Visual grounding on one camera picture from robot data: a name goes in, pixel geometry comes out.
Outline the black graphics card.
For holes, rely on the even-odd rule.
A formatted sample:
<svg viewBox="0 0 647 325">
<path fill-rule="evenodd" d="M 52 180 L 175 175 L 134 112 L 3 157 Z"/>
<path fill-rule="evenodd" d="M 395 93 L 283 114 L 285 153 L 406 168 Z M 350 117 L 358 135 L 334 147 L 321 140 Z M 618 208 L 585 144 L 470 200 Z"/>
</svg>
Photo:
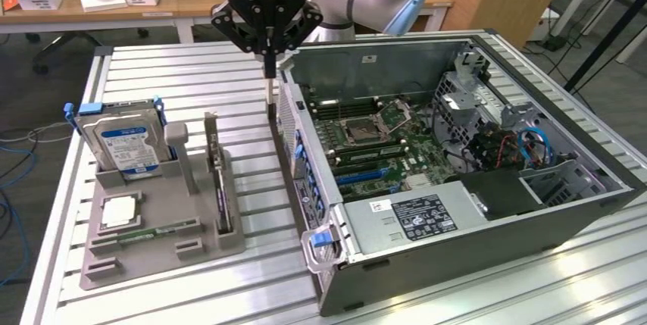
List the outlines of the black graphics card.
<svg viewBox="0 0 647 325">
<path fill-rule="evenodd" d="M 205 129 L 207 138 L 207 169 L 215 184 L 219 234 L 230 234 L 235 231 L 234 226 L 234 188 L 227 154 L 219 144 L 218 114 L 205 114 Z"/>
</svg>

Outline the metal socket cover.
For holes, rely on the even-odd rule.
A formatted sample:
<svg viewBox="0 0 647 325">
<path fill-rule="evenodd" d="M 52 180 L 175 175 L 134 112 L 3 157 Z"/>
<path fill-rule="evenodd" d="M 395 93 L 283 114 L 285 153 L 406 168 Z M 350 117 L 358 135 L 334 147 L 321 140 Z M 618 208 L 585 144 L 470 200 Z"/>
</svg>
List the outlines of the metal socket cover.
<svg viewBox="0 0 647 325">
<path fill-rule="evenodd" d="M 398 126 L 402 122 L 407 122 L 411 119 L 410 109 L 399 98 L 386 103 L 378 115 L 383 123 L 390 126 Z"/>
</svg>

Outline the CPU socket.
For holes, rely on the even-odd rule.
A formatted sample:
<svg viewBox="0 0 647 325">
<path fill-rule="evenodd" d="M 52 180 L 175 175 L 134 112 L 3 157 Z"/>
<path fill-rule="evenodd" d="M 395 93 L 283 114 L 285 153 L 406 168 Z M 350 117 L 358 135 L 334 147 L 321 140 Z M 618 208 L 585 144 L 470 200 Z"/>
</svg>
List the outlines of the CPU socket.
<svg viewBox="0 0 647 325">
<path fill-rule="evenodd" d="M 389 135 L 373 116 L 345 119 L 341 121 L 341 128 L 350 144 L 362 145 L 389 140 Z"/>
</svg>

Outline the hard disk with blue caddy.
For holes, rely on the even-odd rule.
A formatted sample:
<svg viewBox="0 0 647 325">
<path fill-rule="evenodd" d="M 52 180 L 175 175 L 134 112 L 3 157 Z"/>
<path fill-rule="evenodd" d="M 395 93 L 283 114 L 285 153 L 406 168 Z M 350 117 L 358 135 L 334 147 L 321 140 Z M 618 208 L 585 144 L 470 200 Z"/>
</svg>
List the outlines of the hard disk with blue caddy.
<svg viewBox="0 0 647 325">
<path fill-rule="evenodd" d="M 159 96 L 124 102 L 64 104 L 64 118 L 96 158 L 99 170 L 119 171 L 127 181 L 162 175 L 175 159 L 166 143 L 164 102 Z"/>
</svg>

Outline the green motherboard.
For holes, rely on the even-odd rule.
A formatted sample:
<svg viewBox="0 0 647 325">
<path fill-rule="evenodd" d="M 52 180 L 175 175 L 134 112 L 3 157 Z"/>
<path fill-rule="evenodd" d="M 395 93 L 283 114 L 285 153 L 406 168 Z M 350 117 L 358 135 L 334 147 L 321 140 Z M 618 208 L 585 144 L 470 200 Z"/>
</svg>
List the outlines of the green motherboard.
<svg viewBox="0 0 647 325">
<path fill-rule="evenodd" d="M 390 126 L 383 123 L 378 112 L 386 103 L 398 98 L 410 109 L 411 119 L 407 122 L 402 122 L 398 126 Z M 419 99 L 409 94 L 377 95 L 346 100 L 341 98 L 323 100 L 317 95 L 311 97 L 309 102 L 310 114 L 335 183 L 338 177 L 353 173 L 381 169 L 389 170 L 382 179 L 343 186 L 337 185 L 346 202 L 355 202 L 397 192 L 410 191 L 405 179 L 413 174 L 425 173 L 434 186 L 445 183 L 457 173 L 457 169 L 445 155 L 445 146 L 433 136 L 433 127 L 426 114 L 427 108 L 429 106 L 422 105 Z M 383 132 L 389 135 L 387 141 L 395 139 L 407 140 L 407 144 L 398 146 L 409 146 L 409 153 L 399 158 L 337 167 L 333 163 L 335 155 L 329 157 L 326 155 L 327 151 L 333 148 L 355 146 L 347 141 L 346 134 L 341 128 L 341 121 L 366 116 L 373 116 L 377 120 Z"/>
</svg>

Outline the blue expansion slot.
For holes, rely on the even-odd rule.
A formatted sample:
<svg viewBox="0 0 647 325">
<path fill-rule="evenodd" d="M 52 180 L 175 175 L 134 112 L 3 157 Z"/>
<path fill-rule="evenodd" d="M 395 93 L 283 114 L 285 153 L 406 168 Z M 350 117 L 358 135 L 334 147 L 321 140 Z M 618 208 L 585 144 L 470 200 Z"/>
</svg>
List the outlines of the blue expansion slot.
<svg viewBox="0 0 647 325">
<path fill-rule="evenodd" d="M 381 169 L 381 170 L 366 171 L 362 173 L 353 173 L 347 176 L 338 177 L 337 185 L 343 186 L 343 185 L 350 185 L 350 184 L 361 183 L 370 180 L 382 179 L 387 172 L 389 172 L 387 169 Z"/>
</svg>

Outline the small silver chipset heatsink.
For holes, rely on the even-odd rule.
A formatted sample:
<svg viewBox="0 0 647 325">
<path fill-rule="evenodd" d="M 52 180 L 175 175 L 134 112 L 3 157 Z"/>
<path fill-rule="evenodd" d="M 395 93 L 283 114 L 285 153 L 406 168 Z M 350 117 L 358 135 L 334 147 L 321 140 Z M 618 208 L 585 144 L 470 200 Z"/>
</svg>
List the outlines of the small silver chipset heatsink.
<svg viewBox="0 0 647 325">
<path fill-rule="evenodd" d="M 410 190 L 429 187 L 433 185 L 433 181 L 425 173 L 417 173 L 406 177 L 406 186 Z"/>
</svg>

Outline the silver CPU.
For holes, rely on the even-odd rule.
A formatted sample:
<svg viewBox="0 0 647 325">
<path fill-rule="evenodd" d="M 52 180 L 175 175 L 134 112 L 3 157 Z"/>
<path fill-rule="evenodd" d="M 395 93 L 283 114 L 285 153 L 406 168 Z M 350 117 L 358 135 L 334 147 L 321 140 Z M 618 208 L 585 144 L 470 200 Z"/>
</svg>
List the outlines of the silver CPU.
<svg viewBox="0 0 647 325">
<path fill-rule="evenodd" d="M 110 198 L 104 201 L 102 225 L 118 227 L 128 224 L 136 215 L 136 199 L 131 196 Z"/>
</svg>

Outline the grey power supply unit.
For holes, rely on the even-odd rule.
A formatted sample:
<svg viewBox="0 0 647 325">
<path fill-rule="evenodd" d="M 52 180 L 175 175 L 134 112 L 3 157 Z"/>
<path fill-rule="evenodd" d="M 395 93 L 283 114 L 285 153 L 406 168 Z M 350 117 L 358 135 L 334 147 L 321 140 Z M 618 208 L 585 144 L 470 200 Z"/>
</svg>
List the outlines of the grey power supply unit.
<svg viewBox="0 0 647 325">
<path fill-rule="evenodd" d="M 365 255 L 429 243 L 487 223 L 459 181 L 350 202 L 345 213 Z"/>
</svg>

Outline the grey parts rack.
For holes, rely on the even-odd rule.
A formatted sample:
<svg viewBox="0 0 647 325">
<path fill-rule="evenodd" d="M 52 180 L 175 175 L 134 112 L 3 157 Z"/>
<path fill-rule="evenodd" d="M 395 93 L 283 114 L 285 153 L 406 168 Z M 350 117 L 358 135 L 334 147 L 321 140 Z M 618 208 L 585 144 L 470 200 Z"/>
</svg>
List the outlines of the grey parts rack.
<svg viewBox="0 0 647 325">
<path fill-rule="evenodd" d="M 115 285 L 246 250 L 230 151 L 218 119 L 205 117 L 207 151 L 189 155 L 186 125 L 171 123 L 166 140 L 179 158 L 160 175 L 126 180 L 98 170 L 82 264 L 84 290 Z"/>
</svg>

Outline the loose green RAM stick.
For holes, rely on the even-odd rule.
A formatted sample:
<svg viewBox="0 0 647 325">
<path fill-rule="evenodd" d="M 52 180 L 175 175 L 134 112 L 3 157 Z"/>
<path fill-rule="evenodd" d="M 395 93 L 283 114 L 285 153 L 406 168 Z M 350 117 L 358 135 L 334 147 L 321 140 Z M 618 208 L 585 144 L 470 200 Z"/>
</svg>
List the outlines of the loose green RAM stick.
<svg viewBox="0 0 647 325">
<path fill-rule="evenodd" d="M 120 244 L 128 244 L 134 242 L 142 242 L 146 240 L 151 240 L 155 238 L 160 238 L 170 234 L 179 233 L 181 229 L 186 229 L 190 225 L 195 224 L 195 222 L 185 221 L 177 224 L 164 225 L 162 227 L 155 227 L 152 229 L 146 230 L 135 230 L 128 233 L 118 234 L 115 237 L 111 238 L 98 238 L 91 241 L 92 245 L 107 244 L 108 242 L 116 241 Z"/>
</svg>

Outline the blue case latch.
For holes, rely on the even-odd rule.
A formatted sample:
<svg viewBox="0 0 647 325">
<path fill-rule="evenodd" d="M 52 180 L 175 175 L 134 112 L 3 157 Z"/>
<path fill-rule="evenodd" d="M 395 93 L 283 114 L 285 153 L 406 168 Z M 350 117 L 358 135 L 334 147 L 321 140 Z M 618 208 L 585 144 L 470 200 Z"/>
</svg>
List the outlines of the blue case latch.
<svg viewBox="0 0 647 325">
<path fill-rule="evenodd" d="M 310 236 L 310 243 L 313 248 L 323 248 L 334 243 L 333 234 L 329 230 L 313 233 Z"/>
</svg>

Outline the black slanted pole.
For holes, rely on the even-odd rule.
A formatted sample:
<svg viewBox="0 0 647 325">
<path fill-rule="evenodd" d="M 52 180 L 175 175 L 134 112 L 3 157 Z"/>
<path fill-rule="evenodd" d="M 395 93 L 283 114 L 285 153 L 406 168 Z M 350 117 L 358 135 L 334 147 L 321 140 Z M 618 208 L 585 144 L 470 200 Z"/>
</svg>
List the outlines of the black slanted pole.
<svg viewBox="0 0 647 325">
<path fill-rule="evenodd" d="M 599 44 L 597 45 L 595 49 L 587 56 L 587 59 L 582 63 L 581 67 L 574 73 L 574 76 L 569 79 L 563 89 L 567 92 L 573 92 L 575 90 L 575 86 L 581 82 L 582 78 L 585 77 L 589 70 L 593 68 L 595 62 L 599 60 L 603 53 L 607 51 L 609 47 L 611 46 L 613 42 L 615 41 L 617 37 L 622 33 L 626 26 L 633 21 L 634 17 L 639 14 L 641 9 L 647 4 L 647 0 L 635 0 L 634 3 L 630 5 L 627 11 L 623 13 L 622 17 L 614 24 L 613 28 L 607 32 L 607 35 L 602 38 Z"/>
</svg>

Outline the black plastic shroud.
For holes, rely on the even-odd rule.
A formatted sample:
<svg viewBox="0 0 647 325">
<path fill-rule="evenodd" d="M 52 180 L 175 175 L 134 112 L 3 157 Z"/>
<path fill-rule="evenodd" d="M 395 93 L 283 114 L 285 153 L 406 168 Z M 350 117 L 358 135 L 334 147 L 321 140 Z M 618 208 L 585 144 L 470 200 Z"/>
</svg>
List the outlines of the black plastic shroud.
<svg viewBox="0 0 647 325">
<path fill-rule="evenodd" d="M 485 204 L 487 220 L 539 211 L 545 208 L 517 170 L 491 170 L 459 175 L 470 194 Z"/>
</svg>

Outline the open dark PC case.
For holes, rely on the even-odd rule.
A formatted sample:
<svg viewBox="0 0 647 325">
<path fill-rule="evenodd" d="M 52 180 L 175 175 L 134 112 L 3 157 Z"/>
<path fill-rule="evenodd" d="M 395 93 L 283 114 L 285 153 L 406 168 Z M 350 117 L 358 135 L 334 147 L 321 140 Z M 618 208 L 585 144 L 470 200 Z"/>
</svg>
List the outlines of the open dark PC case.
<svg viewBox="0 0 647 325">
<path fill-rule="evenodd" d="M 427 105 L 433 136 L 459 175 L 543 169 L 575 160 L 607 193 L 447 233 L 421 245 L 361 253 L 315 132 L 309 102 L 409 94 Z M 594 113 L 491 31 L 413 33 L 314 42 L 278 66 L 270 116 L 301 246 L 326 316 L 555 249 L 598 219 L 647 194 L 635 164 L 621 161 L 610 129 Z M 313 233 L 334 243 L 313 248 Z"/>
</svg>

